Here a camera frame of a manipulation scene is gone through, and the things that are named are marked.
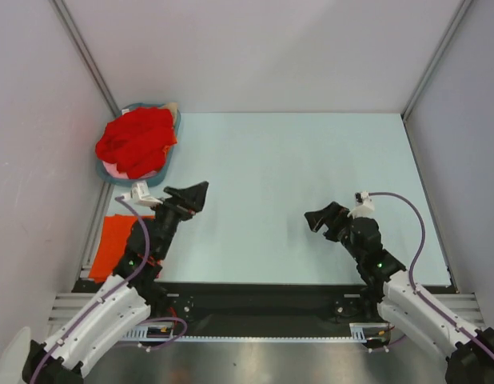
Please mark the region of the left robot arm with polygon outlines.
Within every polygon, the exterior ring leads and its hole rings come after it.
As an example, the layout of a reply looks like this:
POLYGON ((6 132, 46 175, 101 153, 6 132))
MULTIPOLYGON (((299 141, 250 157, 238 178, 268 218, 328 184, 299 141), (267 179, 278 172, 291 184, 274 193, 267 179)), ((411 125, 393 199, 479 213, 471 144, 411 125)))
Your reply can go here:
POLYGON ((22 368, 25 383, 81 383, 98 361, 134 327, 162 321, 171 300, 156 283, 181 222, 202 212, 207 181, 165 187, 150 195, 145 182, 115 198, 135 218, 122 256, 99 291, 53 336, 30 342, 22 368))

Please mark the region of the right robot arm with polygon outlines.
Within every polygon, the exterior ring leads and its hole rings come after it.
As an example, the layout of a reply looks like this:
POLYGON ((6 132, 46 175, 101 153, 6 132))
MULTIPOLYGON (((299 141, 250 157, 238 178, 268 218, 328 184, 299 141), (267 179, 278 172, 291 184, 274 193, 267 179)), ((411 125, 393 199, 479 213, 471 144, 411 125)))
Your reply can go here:
POLYGON ((384 248, 375 219, 337 202, 304 216, 312 232, 323 230, 327 240, 339 242, 353 257, 371 293, 360 300, 366 319, 382 318, 445 362, 447 383, 494 383, 494 329, 464 320, 418 284, 412 271, 384 248))

